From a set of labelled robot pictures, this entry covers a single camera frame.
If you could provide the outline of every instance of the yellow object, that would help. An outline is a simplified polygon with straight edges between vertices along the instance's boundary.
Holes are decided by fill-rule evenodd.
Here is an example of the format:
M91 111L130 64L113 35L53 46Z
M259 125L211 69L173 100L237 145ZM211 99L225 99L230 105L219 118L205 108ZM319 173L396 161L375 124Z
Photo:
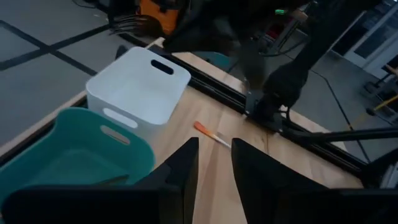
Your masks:
M157 19L162 25L163 32L167 35L171 34L177 26L179 9L166 9L165 12L161 12L160 6L152 0L141 0L140 9L141 15L148 15Z
M211 131L209 131L207 128L204 127L199 121L195 121L193 126L200 131L203 134L206 134L207 136L211 137L212 139L216 140L217 142L221 143L222 145L226 146L228 149L231 149L231 146L222 140L220 137L217 135L213 134Z
M381 104L379 104L377 107L373 108L373 111L376 112L377 110L381 109L384 106L387 106L389 103L393 102L394 100L398 99L398 95L392 97L391 99L388 99ZM366 113L361 114L353 123L352 125L348 126L348 129L353 128L354 124L360 124L366 119Z

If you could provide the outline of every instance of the storage bin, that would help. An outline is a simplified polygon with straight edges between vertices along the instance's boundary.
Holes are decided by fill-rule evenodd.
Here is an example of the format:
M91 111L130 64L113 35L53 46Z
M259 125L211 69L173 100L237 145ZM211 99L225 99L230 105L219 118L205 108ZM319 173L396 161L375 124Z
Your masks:
M228 72L236 63L236 59L227 57L218 52L192 52L194 55L202 58L206 62L216 66L224 72Z
M51 132L0 168L0 205L37 184L134 184L155 164L148 143L84 108L61 111Z
M88 107L151 142L169 120L190 77L186 69L134 47L87 82Z

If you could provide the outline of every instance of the table surface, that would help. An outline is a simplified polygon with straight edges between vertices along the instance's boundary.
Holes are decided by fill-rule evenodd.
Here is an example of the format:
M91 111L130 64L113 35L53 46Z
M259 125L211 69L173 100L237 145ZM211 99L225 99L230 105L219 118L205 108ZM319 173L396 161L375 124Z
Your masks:
M161 45L162 41L163 39L158 39L152 44ZM177 53L174 56L243 92L241 81L197 56L191 53ZM34 137L38 130L53 121L60 110L74 105L85 95L85 91L79 93L43 120L1 146L0 156ZM294 111L291 111L290 116L292 121L309 131L328 132ZM227 142L231 142L232 138L241 138L287 167L329 188L362 187L360 180L351 174L278 134L267 132L246 121L243 115L188 86L165 130L150 144L155 153L157 167L188 139L199 137L199 175L194 223L246 223L234 181L230 150L194 129L195 121L218 133ZM342 142L336 145L345 149Z

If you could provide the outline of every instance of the orange marker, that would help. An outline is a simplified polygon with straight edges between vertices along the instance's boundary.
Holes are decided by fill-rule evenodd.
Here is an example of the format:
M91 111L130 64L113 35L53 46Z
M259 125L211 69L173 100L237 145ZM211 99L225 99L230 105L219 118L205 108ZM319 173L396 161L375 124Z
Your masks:
M207 128L205 128L204 125L202 125L199 121L195 121L193 126L201 133L206 134L207 136L211 137L212 139L214 139L214 140L218 141L219 143L223 144L224 146L226 146L228 149L231 149L231 146L227 142L222 140L217 135L213 134L211 131L209 131Z

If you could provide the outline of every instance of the floor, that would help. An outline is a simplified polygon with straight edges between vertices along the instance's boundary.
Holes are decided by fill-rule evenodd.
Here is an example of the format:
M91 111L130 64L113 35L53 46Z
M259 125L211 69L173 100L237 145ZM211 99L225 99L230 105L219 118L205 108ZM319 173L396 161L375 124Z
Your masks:
M132 44L109 35L106 14L71 0L3 1L0 7L0 145L84 90L86 81L114 60L116 49ZM294 34L285 49L302 38ZM268 58L270 71L291 61L300 48ZM231 72L241 77L236 68ZM310 72L293 109L331 131L348 129L364 112L359 91L374 78L333 54ZM370 117L355 129L387 126ZM346 142L348 151L370 161L398 146L397 139Z

